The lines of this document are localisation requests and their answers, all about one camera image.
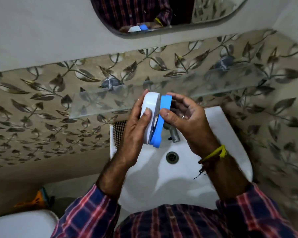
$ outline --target white sink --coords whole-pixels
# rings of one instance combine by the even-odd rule
[[[214,134],[251,181],[253,170],[250,160],[222,109],[217,106],[207,108],[205,112]],[[218,195],[208,176],[202,174],[194,180],[201,169],[198,164],[200,157],[191,152],[181,132],[178,133],[181,139],[178,143],[168,140],[170,133],[163,129],[159,149],[143,145],[137,163],[127,172],[119,198],[123,209],[135,213],[162,204],[189,204],[216,209]],[[111,157],[115,151],[111,127]],[[169,164],[166,160],[170,151],[179,156],[176,164]]]

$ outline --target bathroom floor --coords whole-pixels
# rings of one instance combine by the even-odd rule
[[[49,197],[54,196],[55,202],[51,207],[59,218],[64,215],[66,208],[78,197],[84,196],[98,179],[99,174],[84,176],[71,180],[50,183],[44,185]],[[120,209],[117,224],[120,224],[130,213]]]

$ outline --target tap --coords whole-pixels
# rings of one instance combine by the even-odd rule
[[[167,122],[164,122],[163,128],[169,130],[170,136],[171,136],[171,139],[172,139],[173,143],[180,142],[180,137],[179,137],[177,128],[175,126],[173,126],[171,124],[168,124]]]

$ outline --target man's left hand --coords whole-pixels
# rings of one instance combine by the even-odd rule
[[[148,108],[140,117],[141,106],[148,92],[149,90],[146,89],[134,104],[125,126],[119,148],[115,154],[115,158],[120,159],[120,161],[124,162],[128,167],[135,165],[137,162],[142,148],[145,130],[151,119],[151,111]]]

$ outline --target sink drain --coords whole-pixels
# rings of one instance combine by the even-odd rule
[[[175,164],[179,161],[179,156],[176,152],[171,151],[171,152],[167,153],[166,159],[167,159],[168,163]]]

